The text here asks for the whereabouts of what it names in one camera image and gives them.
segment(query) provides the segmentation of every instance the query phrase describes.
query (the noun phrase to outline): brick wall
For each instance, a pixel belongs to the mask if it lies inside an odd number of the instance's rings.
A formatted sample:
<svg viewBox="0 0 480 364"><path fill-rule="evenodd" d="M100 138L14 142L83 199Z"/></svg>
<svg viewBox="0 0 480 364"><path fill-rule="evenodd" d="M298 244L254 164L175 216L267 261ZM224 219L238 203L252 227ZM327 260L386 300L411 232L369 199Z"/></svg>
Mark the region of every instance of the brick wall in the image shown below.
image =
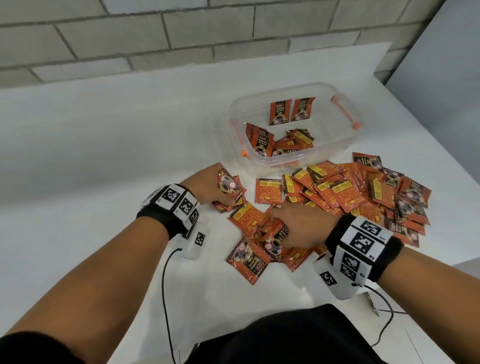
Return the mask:
<svg viewBox="0 0 480 364"><path fill-rule="evenodd" d="M0 0L0 87L391 41L386 81L444 0Z"/></svg>

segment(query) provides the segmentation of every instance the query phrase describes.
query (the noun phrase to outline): qr code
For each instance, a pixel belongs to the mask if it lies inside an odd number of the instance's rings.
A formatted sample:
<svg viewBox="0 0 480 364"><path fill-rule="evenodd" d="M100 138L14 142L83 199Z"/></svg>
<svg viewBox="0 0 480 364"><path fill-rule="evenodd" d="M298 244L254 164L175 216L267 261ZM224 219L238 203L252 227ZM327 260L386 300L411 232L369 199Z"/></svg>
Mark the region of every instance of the qr code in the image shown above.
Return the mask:
<svg viewBox="0 0 480 364"><path fill-rule="evenodd" d="M197 211L197 209L193 210L192 213L190 214L190 216L188 216L188 220L190 220L190 223L194 223L195 221L197 221L199 217L199 213Z"/></svg>
<svg viewBox="0 0 480 364"><path fill-rule="evenodd" d="M356 272L359 271L360 261L347 252L343 253L342 263Z"/></svg>
<svg viewBox="0 0 480 364"><path fill-rule="evenodd" d="M344 264L340 266L340 272L346 275L352 281L355 281L355 278L357 277L357 274L353 270L348 269Z"/></svg>
<svg viewBox="0 0 480 364"><path fill-rule="evenodd" d="M374 243L374 239L362 234L361 232L357 232L355 237L350 242L350 245L366 255Z"/></svg>
<svg viewBox="0 0 480 364"><path fill-rule="evenodd" d="M195 244L202 246L202 244L204 243L204 240L205 240L205 234L202 234L201 232L199 232L197 234L197 238L195 239Z"/></svg>
<svg viewBox="0 0 480 364"><path fill-rule="evenodd" d="M188 215L193 209L193 204L187 198L184 198L183 201L180 203L179 209L182 210L186 215Z"/></svg>
<svg viewBox="0 0 480 364"><path fill-rule="evenodd" d="M327 286L333 286L334 284L336 284L335 278L332 277L329 271L320 273L320 277L322 277Z"/></svg>
<svg viewBox="0 0 480 364"><path fill-rule="evenodd" d="M364 221L360 227L362 229L364 229L366 232L369 232L370 234L372 235L375 235L377 236L378 234L380 234L380 232L382 231L382 228L369 222L369 221Z"/></svg>
<svg viewBox="0 0 480 364"><path fill-rule="evenodd" d="M172 190L171 188L168 188L162 195L162 198L174 203L177 198L180 196L180 194L177 191Z"/></svg>

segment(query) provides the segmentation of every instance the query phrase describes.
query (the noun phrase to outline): right hand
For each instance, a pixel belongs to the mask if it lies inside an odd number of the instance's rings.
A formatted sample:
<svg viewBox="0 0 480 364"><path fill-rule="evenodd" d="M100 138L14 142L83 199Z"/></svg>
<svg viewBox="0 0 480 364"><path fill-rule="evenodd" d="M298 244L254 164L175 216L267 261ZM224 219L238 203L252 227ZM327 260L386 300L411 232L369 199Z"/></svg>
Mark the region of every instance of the right hand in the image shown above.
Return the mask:
<svg viewBox="0 0 480 364"><path fill-rule="evenodd" d="M314 248L325 242L340 216L315 207L285 204L272 210L272 218L279 218L288 226L288 236L282 241L284 247Z"/></svg>

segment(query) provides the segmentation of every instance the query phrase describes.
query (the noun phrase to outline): forearm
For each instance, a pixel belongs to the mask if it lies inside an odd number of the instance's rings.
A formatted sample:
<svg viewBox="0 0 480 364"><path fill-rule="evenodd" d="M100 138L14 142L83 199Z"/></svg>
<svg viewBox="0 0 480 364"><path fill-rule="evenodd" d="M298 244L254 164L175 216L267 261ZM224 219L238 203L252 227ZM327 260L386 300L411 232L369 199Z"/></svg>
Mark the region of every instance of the forearm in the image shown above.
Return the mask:
<svg viewBox="0 0 480 364"><path fill-rule="evenodd" d="M62 278L8 333L39 331L86 363L106 363L135 318L167 243L162 224L138 218Z"/></svg>
<svg viewBox="0 0 480 364"><path fill-rule="evenodd" d="M480 280L404 248L378 284L456 363L480 360Z"/></svg>

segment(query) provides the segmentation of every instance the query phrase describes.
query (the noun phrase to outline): white wall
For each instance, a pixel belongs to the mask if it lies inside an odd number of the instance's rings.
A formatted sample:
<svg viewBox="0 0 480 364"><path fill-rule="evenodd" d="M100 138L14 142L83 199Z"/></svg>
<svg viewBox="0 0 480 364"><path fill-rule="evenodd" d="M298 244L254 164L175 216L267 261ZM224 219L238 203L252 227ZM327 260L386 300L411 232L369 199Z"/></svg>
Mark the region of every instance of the white wall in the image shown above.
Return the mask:
<svg viewBox="0 0 480 364"><path fill-rule="evenodd" d="M480 1L447 0L387 88L480 182Z"/></svg>

